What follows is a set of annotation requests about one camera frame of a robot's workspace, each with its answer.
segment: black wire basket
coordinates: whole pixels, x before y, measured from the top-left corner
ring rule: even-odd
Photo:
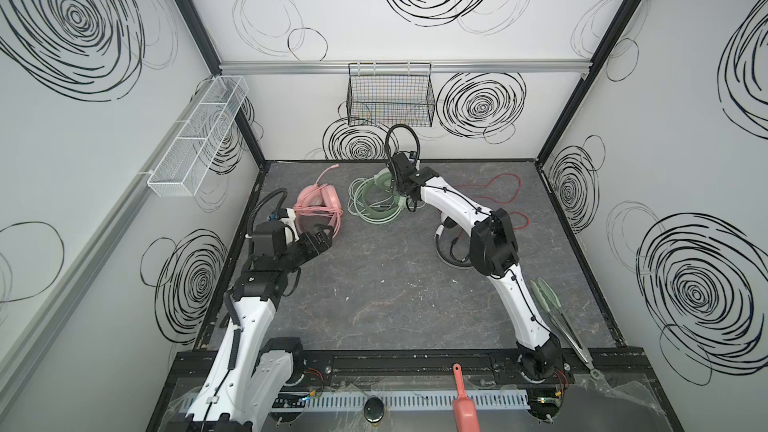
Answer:
[[[411,62],[354,62],[346,113],[351,126],[406,124],[431,127],[436,101],[432,65]]]

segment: white mesh basket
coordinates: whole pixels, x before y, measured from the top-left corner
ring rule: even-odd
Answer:
[[[248,85],[242,76],[218,76],[181,128],[147,185],[160,197],[191,197],[243,105]]]

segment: pink scoop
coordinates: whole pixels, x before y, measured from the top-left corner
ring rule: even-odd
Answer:
[[[458,432],[480,432],[475,402],[472,402],[472,399],[467,397],[467,393],[464,390],[461,365],[453,365],[453,376],[456,378],[456,390],[458,390],[458,399],[453,401],[453,413],[456,416]]]

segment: black round knob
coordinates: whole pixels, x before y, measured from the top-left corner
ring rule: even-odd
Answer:
[[[378,424],[384,417],[384,403],[378,397],[371,397],[362,408],[362,416],[371,424]]]

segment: pink headset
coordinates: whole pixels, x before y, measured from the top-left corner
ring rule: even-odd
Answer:
[[[326,168],[320,174],[320,177],[315,180],[311,186],[305,187],[301,194],[299,194],[296,205],[293,207],[297,216],[322,216],[330,217],[329,226],[333,227],[333,236],[339,233],[341,228],[341,214],[343,210],[341,208],[341,201],[339,195],[336,194],[336,188],[331,184],[322,184],[318,186],[322,176],[332,168],[339,167],[339,164],[335,164],[329,168]],[[296,226],[299,232],[302,232],[301,226],[296,221]]]

